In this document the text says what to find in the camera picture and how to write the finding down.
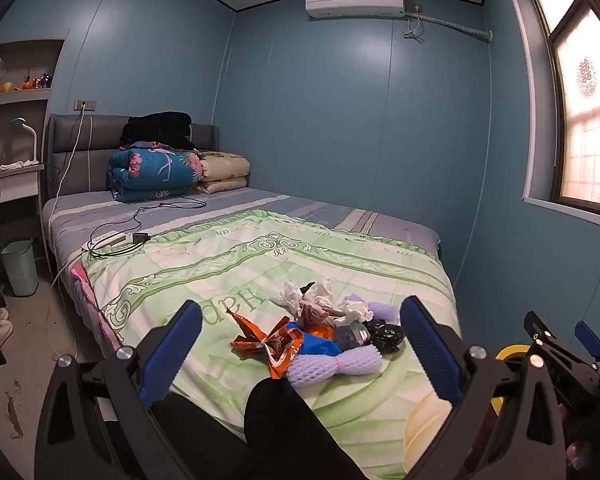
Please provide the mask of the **person's right hand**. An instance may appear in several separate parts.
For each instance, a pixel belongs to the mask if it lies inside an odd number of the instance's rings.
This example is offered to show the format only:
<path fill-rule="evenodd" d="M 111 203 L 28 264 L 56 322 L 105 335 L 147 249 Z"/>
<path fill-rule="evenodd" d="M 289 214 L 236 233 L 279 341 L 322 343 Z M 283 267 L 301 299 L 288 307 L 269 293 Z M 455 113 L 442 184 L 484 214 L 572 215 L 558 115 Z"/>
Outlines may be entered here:
<path fill-rule="evenodd" d="M 568 410 L 564 404 L 558 405 L 558 413 L 562 419 L 562 426 L 566 426 Z M 567 466 L 580 470 L 584 467 L 585 459 L 583 455 L 586 451 L 586 443 L 584 441 L 574 441 L 566 448 L 566 463 Z"/>

